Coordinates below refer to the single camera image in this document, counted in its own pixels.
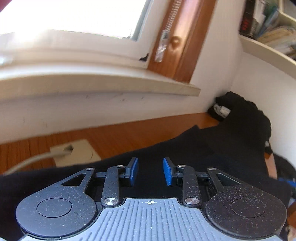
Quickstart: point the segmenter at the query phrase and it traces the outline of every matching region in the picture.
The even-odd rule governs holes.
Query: white wall
[[[0,142],[71,129],[204,112],[231,88],[242,48],[238,38],[244,0],[217,0],[191,83],[199,97],[90,93],[0,103]]]
[[[296,167],[296,80],[243,53],[231,90],[253,101],[271,121],[271,146]]]

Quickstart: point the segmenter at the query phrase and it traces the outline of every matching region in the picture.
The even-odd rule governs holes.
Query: window sill
[[[82,92],[142,92],[198,96],[200,89],[149,70],[119,66],[34,64],[0,69],[0,100]]]

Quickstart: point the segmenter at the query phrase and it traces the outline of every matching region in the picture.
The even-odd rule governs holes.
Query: white cable
[[[65,155],[69,155],[71,154],[72,151],[57,151],[57,152],[46,152],[46,153],[43,153],[43,154],[40,154],[40,155],[36,155],[36,156],[33,156],[33,157],[30,157],[22,162],[20,162],[19,164],[13,166],[12,168],[8,169],[6,172],[3,173],[3,175],[9,175],[9,174],[12,174],[34,162],[37,162],[37,161],[40,161],[42,159],[45,159],[45,158],[51,158],[51,157],[56,157],[56,156],[65,156]]]

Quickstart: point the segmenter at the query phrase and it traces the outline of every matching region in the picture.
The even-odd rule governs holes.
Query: wooden floor
[[[87,139],[102,159],[127,151],[148,147],[174,138],[194,125],[215,126],[218,121],[207,113],[179,115],[152,120],[68,131],[43,137],[32,137],[0,145],[0,173],[17,163],[44,152],[51,146]],[[24,170],[55,166],[52,159],[34,163]]]

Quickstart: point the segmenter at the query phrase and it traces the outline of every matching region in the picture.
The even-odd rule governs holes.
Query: electrical outlet
[[[71,150],[72,152],[62,157],[54,157],[53,159],[57,167],[87,164],[101,160],[100,156],[86,139],[68,142],[50,148],[50,152],[52,153],[63,150]]]

